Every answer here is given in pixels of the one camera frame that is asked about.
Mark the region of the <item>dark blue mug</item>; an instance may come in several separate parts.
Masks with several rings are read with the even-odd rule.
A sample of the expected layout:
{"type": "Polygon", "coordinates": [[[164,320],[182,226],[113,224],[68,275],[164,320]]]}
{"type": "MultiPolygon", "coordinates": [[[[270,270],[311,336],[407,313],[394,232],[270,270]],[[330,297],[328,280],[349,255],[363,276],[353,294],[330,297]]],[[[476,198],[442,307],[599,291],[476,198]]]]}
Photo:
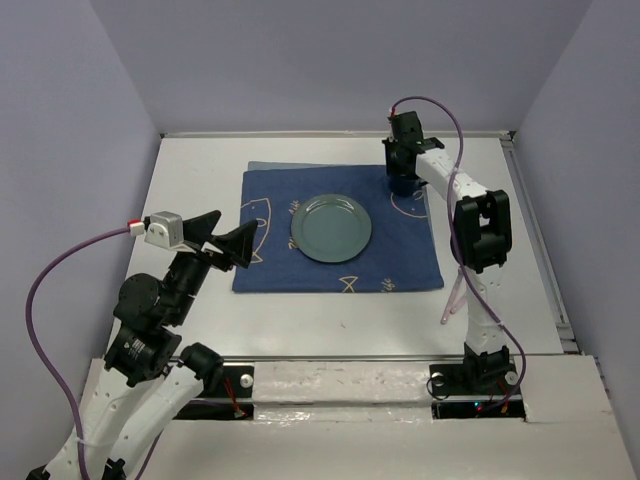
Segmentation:
{"type": "Polygon", "coordinates": [[[400,198],[408,198],[413,196],[416,192],[420,191],[426,182],[417,178],[404,178],[397,176],[390,176],[388,178],[388,186],[391,192],[400,198]]]}

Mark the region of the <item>blue embroidered cloth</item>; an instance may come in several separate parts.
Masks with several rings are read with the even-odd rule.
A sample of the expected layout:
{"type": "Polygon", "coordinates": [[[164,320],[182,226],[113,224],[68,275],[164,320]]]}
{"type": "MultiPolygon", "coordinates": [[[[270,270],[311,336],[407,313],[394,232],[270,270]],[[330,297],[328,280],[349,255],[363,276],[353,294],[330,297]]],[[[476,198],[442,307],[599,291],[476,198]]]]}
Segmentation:
{"type": "Polygon", "coordinates": [[[236,293],[406,293],[443,287],[426,188],[397,195],[381,165],[258,167],[240,220],[258,223],[236,293]]]}

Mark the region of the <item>teal ceramic plate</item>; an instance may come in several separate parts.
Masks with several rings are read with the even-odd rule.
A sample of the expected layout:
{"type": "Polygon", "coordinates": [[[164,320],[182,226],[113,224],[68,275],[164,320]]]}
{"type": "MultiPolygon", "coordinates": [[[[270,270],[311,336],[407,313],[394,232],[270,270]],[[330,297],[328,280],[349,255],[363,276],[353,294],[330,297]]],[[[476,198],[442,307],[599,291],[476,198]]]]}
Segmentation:
{"type": "Polygon", "coordinates": [[[340,264],[356,258],[372,237],[372,220],[364,207],[340,194],[310,198],[293,214],[291,239],[311,260],[340,264]]]}

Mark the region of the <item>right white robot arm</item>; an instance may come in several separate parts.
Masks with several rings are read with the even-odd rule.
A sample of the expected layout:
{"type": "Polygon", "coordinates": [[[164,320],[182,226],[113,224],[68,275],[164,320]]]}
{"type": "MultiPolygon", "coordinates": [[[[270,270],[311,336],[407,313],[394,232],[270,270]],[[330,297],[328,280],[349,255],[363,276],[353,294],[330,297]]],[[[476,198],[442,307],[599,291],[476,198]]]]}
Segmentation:
{"type": "Polygon", "coordinates": [[[508,377],[517,372],[509,334],[491,304],[513,243],[509,196],[463,172],[461,160],[452,160],[440,140],[424,136],[415,112],[392,113],[389,123],[391,133],[383,141],[387,175],[421,181],[446,202],[451,252],[467,287],[463,358],[432,366],[427,389],[436,401],[506,396],[508,377]]]}

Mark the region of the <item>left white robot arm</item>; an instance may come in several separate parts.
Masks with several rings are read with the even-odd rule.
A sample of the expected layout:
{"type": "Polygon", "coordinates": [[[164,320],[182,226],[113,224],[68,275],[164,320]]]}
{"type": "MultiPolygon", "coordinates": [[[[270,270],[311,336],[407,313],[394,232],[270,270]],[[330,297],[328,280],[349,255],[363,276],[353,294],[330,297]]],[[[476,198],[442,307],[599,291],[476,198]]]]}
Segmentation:
{"type": "Polygon", "coordinates": [[[73,428],[47,464],[30,479],[128,479],[142,473],[167,424],[198,395],[215,392],[224,360],[209,347],[182,347],[174,328],[182,325],[210,270],[248,268],[258,221],[230,232],[214,232],[221,213],[190,219],[157,212],[85,240],[51,261],[36,277],[25,302],[29,340],[69,404],[73,428]],[[45,353],[35,331],[33,304],[46,276],[63,260],[100,241],[128,234],[173,253],[163,278],[140,273],[118,292],[113,316],[120,327],[86,400],[78,401],[45,353]]]}

